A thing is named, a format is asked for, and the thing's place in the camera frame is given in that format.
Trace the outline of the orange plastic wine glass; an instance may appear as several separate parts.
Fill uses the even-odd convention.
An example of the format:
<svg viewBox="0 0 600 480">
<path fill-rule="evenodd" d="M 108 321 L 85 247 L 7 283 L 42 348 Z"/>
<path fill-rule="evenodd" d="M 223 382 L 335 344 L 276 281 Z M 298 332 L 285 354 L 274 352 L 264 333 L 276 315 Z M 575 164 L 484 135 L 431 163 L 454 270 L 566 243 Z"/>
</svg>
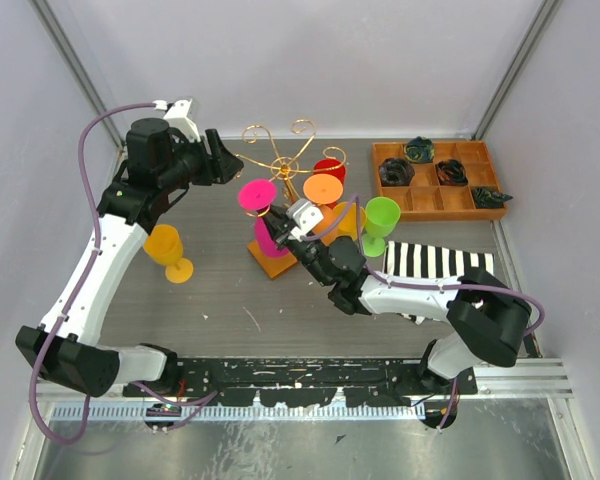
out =
<svg viewBox="0 0 600 480">
<path fill-rule="evenodd" d="M 329 174 L 314 174 L 304 182 L 305 198 L 315 204 L 323 215 L 323 219 L 313 229 L 315 235 L 323 233 L 336 220 L 332 206 L 337 204 L 343 191 L 341 181 Z"/>
</svg>

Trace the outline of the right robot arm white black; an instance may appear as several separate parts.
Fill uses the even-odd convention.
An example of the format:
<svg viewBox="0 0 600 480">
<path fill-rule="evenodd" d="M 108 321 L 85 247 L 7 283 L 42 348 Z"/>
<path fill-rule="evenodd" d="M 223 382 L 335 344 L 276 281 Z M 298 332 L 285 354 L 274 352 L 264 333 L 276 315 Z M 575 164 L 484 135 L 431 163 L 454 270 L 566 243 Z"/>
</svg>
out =
<svg viewBox="0 0 600 480">
<path fill-rule="evenodd" d="M 300 200 L 263 216 L 275 245 L 288 250 L 347 315 L 406 314 L 448 323 L 453 332 L 432 341 L 417 368 L 422 388 L 439 394 L 463 371 L 480 363 L 510 368 L 531 316 L 527 299 L 478 267 L 461 276 L 419 279 L 380 273 L 367 265 L 348 236 L 325 244 L 314 232 L 319 209 Z"/>
</svg>

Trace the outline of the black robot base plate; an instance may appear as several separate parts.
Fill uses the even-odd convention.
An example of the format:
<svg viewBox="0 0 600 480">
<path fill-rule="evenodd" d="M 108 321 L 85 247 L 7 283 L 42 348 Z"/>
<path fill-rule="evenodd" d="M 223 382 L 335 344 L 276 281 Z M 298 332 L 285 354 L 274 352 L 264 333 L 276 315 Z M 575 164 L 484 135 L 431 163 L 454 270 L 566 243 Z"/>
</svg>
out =
<svg viewBox="0 0 600 480">
<path fill-rule="evenodd" d="M 210 358 L 169 360 L 155 381 L 124 387 L 126 397 L 146 396 L 142 388 L 189 401 L 211 393 L 213 405 L 289 408 L 326 406 L 337 395 L 348 408 L 412 406 L 418 397 L 477 392 L 474 371 L 467 368 L 455 381 L 436 380 L 416 360 L 399 358 Z"/>
</svg>

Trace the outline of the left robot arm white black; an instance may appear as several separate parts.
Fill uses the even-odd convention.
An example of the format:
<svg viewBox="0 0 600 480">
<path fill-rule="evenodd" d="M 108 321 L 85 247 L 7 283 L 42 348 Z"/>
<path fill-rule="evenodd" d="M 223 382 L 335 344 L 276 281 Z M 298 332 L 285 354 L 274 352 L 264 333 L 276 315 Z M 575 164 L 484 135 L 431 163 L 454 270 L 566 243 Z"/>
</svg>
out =
<svg viewBox="0 0 600 480">
<path fill-rule="evenodd" d="M 196 139 L 173 120 L 135 121 L 126 136 L 128 158 L 96 208 L 97 229 L 55 305 L 36 328 L 20 328 L 15 344 L 32 379 L 100 397 L 114 385 L 144 382 L 158 396 L 178 390 L 175 352 L 150 344 L 105 347 L 101 330 L 118 286 L 173 192 L 192 185 L 226 184 L 244 167 L 217 130 Z"/>
</svg>

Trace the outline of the magenta plastic wine glass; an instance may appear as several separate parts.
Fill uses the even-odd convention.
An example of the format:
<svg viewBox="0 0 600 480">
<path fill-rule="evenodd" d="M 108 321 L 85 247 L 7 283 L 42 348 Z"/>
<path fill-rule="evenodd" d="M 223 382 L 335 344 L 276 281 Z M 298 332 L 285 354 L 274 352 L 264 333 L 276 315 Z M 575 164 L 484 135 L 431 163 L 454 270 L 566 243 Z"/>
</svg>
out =
<svg viewBox="0 0 600 480">
<path fill-rule="evenodd" d="M 246 183 L 238 193 L 240 207 L 255 218 L 256 243 L 260 251 L 269 258 L 280 258 L 287 254 L 286 250 L 277 248 L 264 222 L 264 215 L 268 212 L 276 196 L 276 186 L 266 179 L 252 180 Z"/>
</svg>

